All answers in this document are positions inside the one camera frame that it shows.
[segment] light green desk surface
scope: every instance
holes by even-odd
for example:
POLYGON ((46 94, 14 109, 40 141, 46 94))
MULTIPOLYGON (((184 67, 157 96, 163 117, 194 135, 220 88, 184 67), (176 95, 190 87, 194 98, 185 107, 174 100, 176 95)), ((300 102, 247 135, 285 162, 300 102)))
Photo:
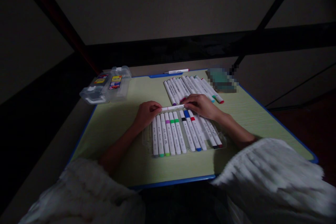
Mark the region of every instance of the light green desk surface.
MULTIPOLYGON (((183 73, 183 75, 207 79, 205 70, 183 73)), ((127 101, 98 105, 73 154, 78 157, 97 159, 131 125, 138 106, 154 100, 163 107, 171 106, 163 81, 169 77, 133 78, 129 83, 127 101)), ((277 138, 286 141, 307 160, 314 156, 283 126, 260 106, 242 87, 237 93, 222 93, 224 104, 215 102, 222 111, 229 113, 245 129, 261 137, 277 138)), ((152 183, 174 181, 219 174, 227 162, 238 152, 234 145, 226 149, 208 149, 201 152, 152 158, 142 143, 141 134, 132 143, 113 178, 127 186, 140 186, 152 183)))

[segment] blue marker cap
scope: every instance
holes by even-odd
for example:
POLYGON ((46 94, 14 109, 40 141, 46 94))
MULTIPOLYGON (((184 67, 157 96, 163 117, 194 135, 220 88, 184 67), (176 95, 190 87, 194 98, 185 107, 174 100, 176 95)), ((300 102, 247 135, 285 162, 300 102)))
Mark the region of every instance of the blue marker cap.
POLYGON ((186 118, 190 118, 190 115, 189 115, 189 113, 188 113, 188 110, 183 110, 183 113, 184 113, 184 116, 185 116, 186 118))

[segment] person's left hand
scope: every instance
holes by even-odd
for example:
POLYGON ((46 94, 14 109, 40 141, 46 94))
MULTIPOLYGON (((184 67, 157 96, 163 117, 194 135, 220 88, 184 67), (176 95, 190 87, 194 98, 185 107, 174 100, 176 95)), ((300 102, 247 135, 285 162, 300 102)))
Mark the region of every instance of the person's left hand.
POLYGON ((155 116, 162 111, 162 106, 156 101, 147 101, 140 104, 138 113, 133 122, 133 126, 140 131, 146 128, 155 118, 155 116))

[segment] floor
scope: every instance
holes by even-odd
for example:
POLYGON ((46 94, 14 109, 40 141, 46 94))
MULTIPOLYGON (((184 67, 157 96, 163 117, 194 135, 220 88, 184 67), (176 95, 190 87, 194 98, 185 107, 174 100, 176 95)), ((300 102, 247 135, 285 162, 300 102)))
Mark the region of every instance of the floor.
POLYGON ((305 108, 272 114, 319 159, 324 180, 336 186, 336 92, 305 108))

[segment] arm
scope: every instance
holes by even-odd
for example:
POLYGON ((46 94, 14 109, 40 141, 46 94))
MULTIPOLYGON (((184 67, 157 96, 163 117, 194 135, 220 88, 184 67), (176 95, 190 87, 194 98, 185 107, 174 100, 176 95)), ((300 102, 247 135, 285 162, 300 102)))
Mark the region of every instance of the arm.
POLYGON ((186 108, 218 122, 240 149, 256 141, 256 138, 250 132, 240 126, 231 115, 217 108, 204 94, 192 94, 183 103, 186 108))
POLYGON ((161 112, 162 106, 155 101, 148 101, 139 106, 138 113, 129 129, 99 158, 98 163, 110 175, 115 171, 136 136, 146 128, 161 112))

